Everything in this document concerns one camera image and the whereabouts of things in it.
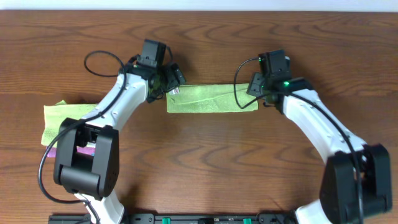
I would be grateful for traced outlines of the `light green microfiber cloth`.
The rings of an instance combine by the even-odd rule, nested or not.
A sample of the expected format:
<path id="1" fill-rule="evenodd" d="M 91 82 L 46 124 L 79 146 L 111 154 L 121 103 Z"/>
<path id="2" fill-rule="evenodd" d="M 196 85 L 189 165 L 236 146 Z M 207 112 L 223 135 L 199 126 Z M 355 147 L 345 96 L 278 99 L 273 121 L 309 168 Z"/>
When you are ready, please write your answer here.
<path id="1" fill-rule="evenodd" d="M 255 97 L 246 93 L 248 84 L 182 85 L 166 94 L 168 113 L 236 113 L 256 111 Z"/>

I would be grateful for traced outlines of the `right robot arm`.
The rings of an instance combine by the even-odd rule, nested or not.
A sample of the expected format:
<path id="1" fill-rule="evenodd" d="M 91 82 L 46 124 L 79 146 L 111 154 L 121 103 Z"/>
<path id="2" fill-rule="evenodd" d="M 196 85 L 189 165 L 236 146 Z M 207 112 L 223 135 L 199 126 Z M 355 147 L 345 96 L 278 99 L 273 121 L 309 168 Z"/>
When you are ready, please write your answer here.
<path id="1" fill-rule="evenodd" d="M 387 149 L 371 146 L 346 129 L 307 80 L 254 73 L 247 93 L 294 122 L 325 163 L 319 198 L 296 209 L 297 223 L 361 223 L 391 211 Z"/>

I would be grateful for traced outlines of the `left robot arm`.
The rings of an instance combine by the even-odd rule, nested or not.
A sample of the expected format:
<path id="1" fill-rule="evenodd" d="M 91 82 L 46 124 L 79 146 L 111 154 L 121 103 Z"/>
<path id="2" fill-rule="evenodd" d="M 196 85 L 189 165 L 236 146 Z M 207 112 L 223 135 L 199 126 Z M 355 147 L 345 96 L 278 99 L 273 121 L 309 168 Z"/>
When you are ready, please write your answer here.
<path id="1" fill-rule="evenodd" d="M 175 62 L 138 62 L 120 69 L 100 103 L 80 119 L 59 128 L 54 182 L 86 204 L 92 223 L 121 223 L 125 209 L 114 187 L 119 175 L 119 132 L 134 110 L 186 80 Z"/>

